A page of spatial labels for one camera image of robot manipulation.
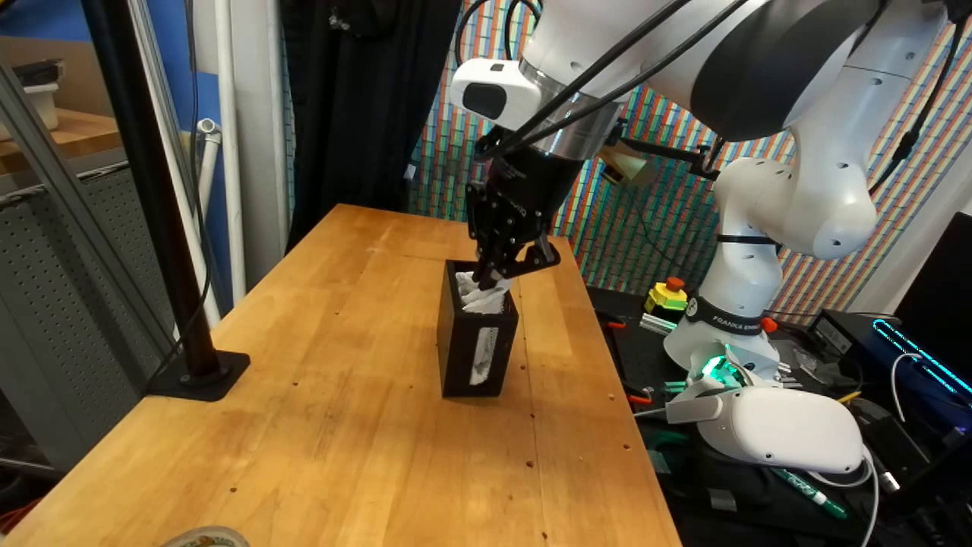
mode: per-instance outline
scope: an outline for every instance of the black box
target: black box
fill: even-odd
[[[465,314],[455,272],[470,271],[469,260],[446,260],[444,266],[444,302],[440,302],[440,369],[444,397],[458,395],[499,395],[506,389],[507,361],[513,349],[513,334],[521,314],[513,298],[506,293],[502,314]]]

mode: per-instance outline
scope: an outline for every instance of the wooden table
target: wooden table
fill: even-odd
[[[575,256],[516,279],[502,397],[444,402],[455,222],[338,205],[223,323],[253,366],[220,403],[145,397],[10,544],[677,544]]]
[[[110,114],[92,114],[77,108],[59,108],[59,128],[51,129],[59,152],[63,159],[94,154],[108,147],[120,147],[120,125]],[[26,152],[13,136],[0,140],[0,173],[18,173],[29,167]]]

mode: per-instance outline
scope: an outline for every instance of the white wall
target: white wall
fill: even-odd
[[[197,69],[220,73],[216,3],[194,0]],[[232,0],[247,281],[257,285],[287,252],[287,152],[277,0]]]
[[[954,213],[972,216],[972,141],[956,154],[939,189],[905,223],[903,237],[891,246],[882,266],[854,298],[851,309],[892,314],[923,260],[932,256]]]

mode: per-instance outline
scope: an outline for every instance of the wire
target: wire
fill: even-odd
[[[462,13],[462,18],[458,18],[458,23],[455,23],[455,43],[454,43],[454,60],[455,60],[455,65],[462,63],[462,33],[465,33],[469,22],[470,22],[484,7],[486,7],[486,0],[475,0],[475,3]]]
[[[862,547],[867,544],[871,544],[871,533],[876,533],[876,524],[878,524],[878,514],[882,514],[882,481],[878,481],[878,470],[871,470],[871,483],[876,483],[876,488],[871,488],[871,515],[870,515],[870,527],[862,532]]]
[[[903,365],[905,358],[920,361],[920,356],[919,356],[919,353],[903,353],[903,356],[892,358],[892,365],[891,365],[891,402],[892,402],[892,409],[900,412],[903,421],[910,421],[910,419],[905,419],[905,409],[903,409],[903,397],[900,397],[900,365]]]
[[[507,60],[513,60],[513,14],[516,14],[516,7],[530,7],[530,13],[534,14],[534,28],[537,28],[537,22],[541,22],[537,3],[532,3],[532,0],[512,0],[507,18],[506,18],[506,53],[507,53]]]
[[[923,125],[928,125],[928,119],[929,119],[939,95],[943,95],[943,84],[946,84],[946,79],[948,79],[948,73],[952,73],[952,63],[954,63],[954,58],[956,58],[956,50],[961,50],[961,43],[964,43],[964,33],[966,33],[966,22],[969,22],[969,18],[964,18],[964,22],[954,23],[952,46],[948,46],[943,73],[939,73],[939,79],[935,79],[935,88],[932,88],[932,95],[923,101],[916,125],[912,125],[910,134],[903,136],[900,147],[892,152],[891,165],[884,167],[884,173],[878,177],[878,182],[870,189],[870,194],[878,194],[878,191],[884,189],[884,182],[900,171],[900,165],[903,165],[903,161],[912,154],[912,147],[919,145],[920,129],[923,129]]]
[[[588,114],[610,105],[610,103],[619,101],[622,95],[629,95],[632,88],[639,88],[639,84],[645,84],[648,79],[655,79],[656,73],[664,73],[664,69],[666,69],[668,63],[676,63],[685,50],[690,50],[694,46],[700,46],[714,28],[721,28],[721,23],[723,23],[732,13],[739,13],[746,3],[747,3],[747,0],[734,0],[732,7],[726,7],[716,18],[711,18],[705,28],[700,28],[686,43],[682,43],[676,50],[668,50],[655,69],[629,79],[627,84],[615,88],[610,95],[606,95],[606,98],[595,101],[594,105],[579,108],[579,111],[565,114],[562,120],[541,128],[537,134],[530,134],[530,129],[537,128],[541,120],[525,120],[525,125],[512,136],[512,141],[507,141],[506,147],[532,145],[532,141],[537,141],[537,140],[545,140],[545,136],[551,136],[551,134],[556,134],[556,129],[562,129],[562,128],[568,128],[568,125],[575,125],[575,120],[582,120],[582,119],[588,119]]]
[[[559,105],[565,105],[588,81],[594,81],[606,65],[610,65],[619,53],[627,53],[635,43],[640,43],[649,29],[656,29],[664,22],[668,22],[676,13],[682,13],[690,0],[676,0],[664,13],[640,22],[635,29],[629,29],[619,43],[615,43],[595,63],[590,63],[575,81],[568,81],[559,95],[552,95],[525,125],[516,128],[516,134],[507,140],[507,145],[530,145],[524,141],[530,129],[545,125]]]
[[[862,461],[870,465],[870,470],[854,483],[829,481],[829,477],[825,477],[819,470],[808,470],[808,477],[825,483],[825,485],[833,485],[833,488],[859,488],[859,485],[870,483],[871,473],[878,473],[871,450],[862,450],[862,451],[867,451]]]

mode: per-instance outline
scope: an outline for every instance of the curtain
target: curtain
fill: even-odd
[[[334,203],[403,210],[458,0],[287,0],[294,246]]]

